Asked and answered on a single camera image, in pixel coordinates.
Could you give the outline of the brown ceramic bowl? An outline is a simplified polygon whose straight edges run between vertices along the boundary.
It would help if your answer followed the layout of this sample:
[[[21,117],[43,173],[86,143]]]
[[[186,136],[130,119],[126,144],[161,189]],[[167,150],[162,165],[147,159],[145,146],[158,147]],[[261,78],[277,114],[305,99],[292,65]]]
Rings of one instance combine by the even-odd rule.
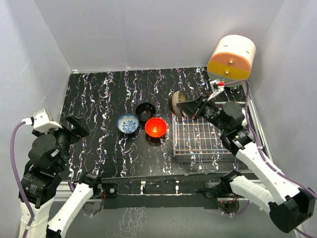
[[[186,102],[184,91],[176,91],[168,99],[169,109],[176,117],[183,118],[186,116],[178,107],[178,104],[183,102]]]

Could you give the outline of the red bowl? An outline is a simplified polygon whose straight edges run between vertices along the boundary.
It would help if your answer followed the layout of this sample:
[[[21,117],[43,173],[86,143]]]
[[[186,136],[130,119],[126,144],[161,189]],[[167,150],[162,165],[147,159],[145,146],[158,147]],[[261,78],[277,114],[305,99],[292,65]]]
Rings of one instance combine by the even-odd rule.
[[[151,118],[145,124],[145,131],[149,137],[162,137],[167,131],[167,123],[162,118]]]

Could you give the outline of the blue white patterned bowl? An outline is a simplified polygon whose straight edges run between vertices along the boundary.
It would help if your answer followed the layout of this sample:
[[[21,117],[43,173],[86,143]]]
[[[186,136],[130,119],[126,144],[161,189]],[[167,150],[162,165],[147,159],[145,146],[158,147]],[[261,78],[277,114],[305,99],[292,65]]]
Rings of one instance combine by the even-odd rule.
[[[123,114],[117,120],[118,130],[125,134],[134,133],[139,124],[139,119],[135,114]]]

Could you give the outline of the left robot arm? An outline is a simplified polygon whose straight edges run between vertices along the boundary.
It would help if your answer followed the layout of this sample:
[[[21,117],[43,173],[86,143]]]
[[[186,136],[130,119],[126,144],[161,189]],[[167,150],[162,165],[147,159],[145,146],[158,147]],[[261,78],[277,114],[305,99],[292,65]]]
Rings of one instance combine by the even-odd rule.
[[[85,173],[62,208],[49,219],[57,188],[62,181],[60,175],[70,157],[70,146],[90,134],[84,118],[68,114],[65,120],[72,125],[72,129],[57,123],[48,112],[41,110],[20,123],[31,125],[36,137],[28,153],[29,161],[23,178],[17,180],[21,206],[21,238],[65,237],[85,203],[102,193],[101,178]]]

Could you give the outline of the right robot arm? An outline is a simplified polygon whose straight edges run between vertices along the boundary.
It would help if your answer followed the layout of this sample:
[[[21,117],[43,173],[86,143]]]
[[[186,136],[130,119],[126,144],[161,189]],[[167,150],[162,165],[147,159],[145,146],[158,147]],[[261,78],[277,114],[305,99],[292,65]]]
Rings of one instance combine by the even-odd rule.
[[[221,178],[221,192],[228,197],[241,195],[269,214],[272,222],[289,233],[309,219],[315,209],[316,194],[285,178],[255,143],[243,125],[245,118],[239,103],[229,101],[222,107],[205,96],[194,101],[173,103],[174,114],[192,119],[203,117],[221,130],[223,146],[247,165],[262,182],[259,186],[240,172],[233,171]]]

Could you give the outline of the black bowl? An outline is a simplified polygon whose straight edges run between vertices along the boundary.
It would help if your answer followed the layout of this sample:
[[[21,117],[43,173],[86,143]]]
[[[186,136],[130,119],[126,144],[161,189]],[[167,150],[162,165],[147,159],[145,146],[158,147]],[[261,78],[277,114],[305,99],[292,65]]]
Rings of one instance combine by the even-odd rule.
[[[156,108],[151,103],[144,102],[136,107],[135,114],[140,121],[148,121],[156,114]]]

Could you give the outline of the black marble table mat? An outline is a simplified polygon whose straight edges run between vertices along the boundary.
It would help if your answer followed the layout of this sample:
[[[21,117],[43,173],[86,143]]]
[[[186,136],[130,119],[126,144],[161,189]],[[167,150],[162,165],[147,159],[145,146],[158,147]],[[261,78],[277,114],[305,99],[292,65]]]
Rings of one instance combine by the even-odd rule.
[[[179,90],[185,92],[188,100],[208,92],[206,70],[192,67],[71,75],[62,115],[85,118],[90,135],[71,146],[62,179],[76,180],[86,172],[111,178],[247,170],[235,157],[173,157],[173,115],[168,98]],[[143,125],[133,134],[117,129],[118,118],[135,113],[136,107],[144,102],[154,105],[155,116],[167,123],[163,137],[150,138]]]

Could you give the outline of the round pastel drawer cabinet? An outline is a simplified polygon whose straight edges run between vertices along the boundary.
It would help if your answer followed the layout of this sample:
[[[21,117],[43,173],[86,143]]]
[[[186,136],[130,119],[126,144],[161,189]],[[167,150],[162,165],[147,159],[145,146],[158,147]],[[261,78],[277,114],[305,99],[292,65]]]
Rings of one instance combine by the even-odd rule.
[[[252,40],[240,35],[227,35],[217,44],[207,65],[208,77],[238,87],[239,80],[248,79],[256,54]]]

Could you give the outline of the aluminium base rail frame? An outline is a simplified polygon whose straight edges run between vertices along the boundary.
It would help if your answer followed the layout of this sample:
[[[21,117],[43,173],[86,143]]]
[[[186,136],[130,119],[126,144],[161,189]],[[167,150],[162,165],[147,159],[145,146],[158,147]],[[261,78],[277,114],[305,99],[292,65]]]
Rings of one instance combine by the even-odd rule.
[[[201,96],[205,96],[205,98],[208,98],[208,96],[209,96],[210,94],[202,94]],[[253,129],[252,129],[252,127],[251,126],[249,126],[249,129],[250,129],[250,133],[251,133],[251,135],[253,136]],[[261,147],[260,147],[260,144],[258,143],[258,139],[257,139],[257,137],[256,137],[256,135],[254,134],[254,138],[255,138],[255,141],[256,141],[256,144],[258,145],[258,147],[261,149]],[[297,185],[300,185],[298,182],[295,182],[294,180],[291,180],[290,178],[288,178],[286,175],[285,175],[285,178],[286,179],[288,179],[288,180],[290,180],[290,181],[292,181],[292,182],[294,182],[295,184],[297,184]],[[226,189],[224,189],[223,188],[223,186],[222,186],[222,184],[221,184],[221,178],[220,178],[220,182],[217,184],[217,185],[215,185],[215,186],[213,186],[213,187],[208,187],[207,186],[207,184],[208,183],[206,183],[205,184],[205,188],[203,188],[203,189],[197,189],[197,190],[195,190],[195,193],[194,192],[191,192],[191,193],[188,193],[188,194],[178,194],[178,190],[176,189],[176,188],[174,188],[174,193],[168,193],[168,194],[161,194],[161,193],[158,193],[158,194],[152,194],[152,193],[144,193],[146,190],[146,185],[150,185],[150,183],[145,183],[145,182],[147,182],[147,181],[141,181],[140,182],[140,189],[139,189],[139,193],[138,194],[136,194],[136,193],[129,193],[129,194],[124,194],[124,196],[126,196],[127,198],[136,198],[136,197],[146,197],[146,201],[156,201],[156,200],[158,200],[159,202],[161,202],[161,198],[159,198],[159,197],[167,197],[167,199],[169,199],[169,200],[171,200],[171,199],[176,199],[177,200],[177,198],[178,197],[186,197],[186,196],[189,196],[190,198],[196,198],[196,197],[198,197],[199,195],[198,194],[203,194],[206,198],[211,198],[211,196],[213,196],[214,197],[214,199],[216,199],[216,198],[218,198],[218,196],[225,196],[225,195],[231,195],[231,194],[234,194],[235,195],[235,200],[237,200],[238,199],[238,197],[239,196],[241,196],[241,195],[237,195],[237,194],[235,194],[235,193],[227,193],[227,190]],[[110,192],[110,189],[112,189],[113,187],[108,187],[107,189],[105,189],[106,187],[104,187],[103,185],[105,185],[105,183],[104,184],[102,184],[102,193],[101,193],[101,195],[99,196],[99,197],[96,197],[96,196],[93,196],[92,198],[101,198],[102,199],[102,202],[103,201],[105,201],[105,200],[109,200],[109,199],[115,199],[115,197],[117,196],[116,194],[117,194],[117,190],[116,189],[114,189],[114,192],[115,193],[111,193]]]

